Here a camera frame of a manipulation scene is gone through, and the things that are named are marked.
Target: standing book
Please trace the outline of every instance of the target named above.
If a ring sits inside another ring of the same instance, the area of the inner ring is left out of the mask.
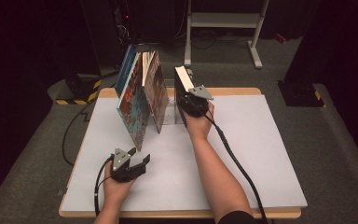
[[[137,52],[128,74],[123,75],[127,79],[119,95],[117,111],[135,147],[141,150],[150,115],[160,133],[169,102],[158,52]]]

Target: blue book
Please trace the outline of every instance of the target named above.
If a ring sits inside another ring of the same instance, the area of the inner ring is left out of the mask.
[[[131,68],[135,56],[136,56],[135,47],[133,45],[129,45],[127,47],[126,54],[124,55],[124,60],[120,67],[120,71],[118,72],[118,78],[115,85],[115,90],[118,97],[120,97],[121,93],[123,92],[127,78],[131,72]]]

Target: person's right hand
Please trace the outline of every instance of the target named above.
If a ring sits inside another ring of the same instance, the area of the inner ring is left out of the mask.
[[[209,111],[206,113],[206,115],[210,119],[212,119],[214,105],[211,102],[209,102],[208,107],[209,107]],[[208,133],[211,130],[212,123],[209,120],[207,120],[205,117],[194,118],[189,116],[185,111],[183,112],[186,118],[186,127],[190,135],[190,138],[192,140],[198,138],[207,139]]]

